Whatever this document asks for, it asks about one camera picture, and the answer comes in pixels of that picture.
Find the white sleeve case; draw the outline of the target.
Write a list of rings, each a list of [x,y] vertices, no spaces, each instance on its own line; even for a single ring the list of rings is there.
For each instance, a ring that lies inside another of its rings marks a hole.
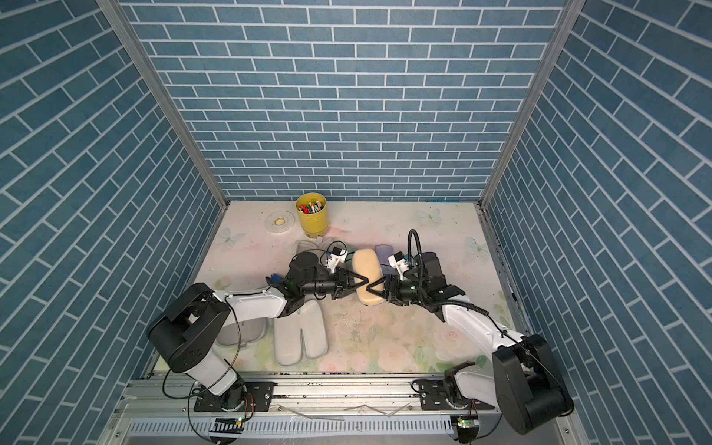
[[[376,257],[376,252],[372,248],[362,248],[361,250],[356,250],[356,252],[354,252],[352,256],[352,271],[362,274],[363,276],[367,276],[369,278],[368,284],[373,283],[383,276],[378,257]],[[359,301],[366,306],[378,305],[365,303],[367,285],[356,292]]]

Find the grey sleeve back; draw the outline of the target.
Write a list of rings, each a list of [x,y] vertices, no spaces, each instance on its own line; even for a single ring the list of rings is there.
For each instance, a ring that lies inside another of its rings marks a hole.
[[[296,244],[296,254],[307,251],[317,255],[326,255],[332,250],[332,244],[335,242],[333,237],[300,239]]]

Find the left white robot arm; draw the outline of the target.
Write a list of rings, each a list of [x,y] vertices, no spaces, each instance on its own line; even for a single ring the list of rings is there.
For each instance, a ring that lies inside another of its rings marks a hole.
[[[346,253],[336,250],[327,263],[311,251],[293,257],[281,279],[262,289],[219,295],[204,283],[188,287],[154,319],[146,335],[171,372],[186,374],[214,396],[241,390],[233,363],[216,345],[238,345],[241,327],[257,319],[274,322],[274,352],[280,365],[328,351],[320,299],[338,300],[368,284],[369,279],[344,267]]]

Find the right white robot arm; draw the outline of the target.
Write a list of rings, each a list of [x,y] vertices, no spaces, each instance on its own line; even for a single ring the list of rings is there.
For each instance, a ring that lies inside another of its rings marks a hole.
[[[458,329],[491,356],[492,370],[481,372],[473,362],[447,370],[444,397],[455,408],[483,402],[499,410],[515,432],[528,432],[571,415],[575,404],[546,340],[508,329],[472,303],[465,291],[450,285],[434,252],[410,259],[397,253],[389,258],[386,274],[372,250],[354,255],[352,268],[364,276],[363,296],[372,295],[395,306],[418,306]]]

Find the white open sleeve centre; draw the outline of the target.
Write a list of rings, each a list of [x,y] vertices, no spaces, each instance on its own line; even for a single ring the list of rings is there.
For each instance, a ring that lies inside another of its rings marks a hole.
[[[280,366],[317,359],[328,352],[324,315],[316,300],[308,300],[287,317],[274,320],[274,354]]]

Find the blue stapler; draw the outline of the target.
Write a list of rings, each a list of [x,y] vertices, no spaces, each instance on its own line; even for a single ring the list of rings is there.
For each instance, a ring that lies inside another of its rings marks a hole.
[[[284,285],[284,278],[279,274],[272,274],[271,276],[266,276],[265,280],[269,287],[282,287]]]

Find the yellow pen cup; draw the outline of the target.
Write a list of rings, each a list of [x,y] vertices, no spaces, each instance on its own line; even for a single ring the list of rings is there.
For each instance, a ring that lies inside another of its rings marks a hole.
[[[295,203],[300,225],[308,237],[322,237],[329,230],[329,214],[326,198],[318,193],[307,193]]]

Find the clear tape roll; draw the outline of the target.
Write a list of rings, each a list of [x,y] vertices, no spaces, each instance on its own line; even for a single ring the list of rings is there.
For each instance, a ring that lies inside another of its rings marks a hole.
[[[290,211],[275,211],[264,221],[264,229],[269,234],[280,235],[290,231],[296,224],[296,217]]]

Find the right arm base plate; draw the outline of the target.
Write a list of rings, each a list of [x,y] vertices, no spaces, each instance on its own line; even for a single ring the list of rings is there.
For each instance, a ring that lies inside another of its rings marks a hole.
[[[465,398],[448,380],[416,379],[411,382],[411,389],[418,395],[424,411],[493,410],[481,400]]]

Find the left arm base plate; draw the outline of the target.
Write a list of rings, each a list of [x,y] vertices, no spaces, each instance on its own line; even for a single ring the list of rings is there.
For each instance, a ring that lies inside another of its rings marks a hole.
[[[267,412],[270,408],[276,384],[271,381],[248,381],[233,385],[226,393],[217,396],[211,392],[194,392],[197,413],[244,413],[251,415]]]

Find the aluminium front rail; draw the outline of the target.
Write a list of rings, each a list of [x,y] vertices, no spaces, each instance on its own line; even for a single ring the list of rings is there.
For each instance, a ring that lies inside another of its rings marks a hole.
[[[126,412],[145,415],[177,415],[187,407],[194,407],[195,394],[205,393],[202,387],[188,376],[163,375],[132,381],[120,402]],[[276,384],[274,396],[267,412],[294,413],[317,417],[338,417],[348,413],[380,413],[391,416],[398,413],[430,412],[421,409],[418,395],[411,389],[416,379],[441,379],[454,383],[443,375],[416,374],[333,374],[333,373],[244,373],[248,381],[271,381]],[[489,403],[494,381],[489,376],[475,376],[476,395],[472,398],[493,407],[493,410],[469,410],[472,413],[497,413],[499,409]]]

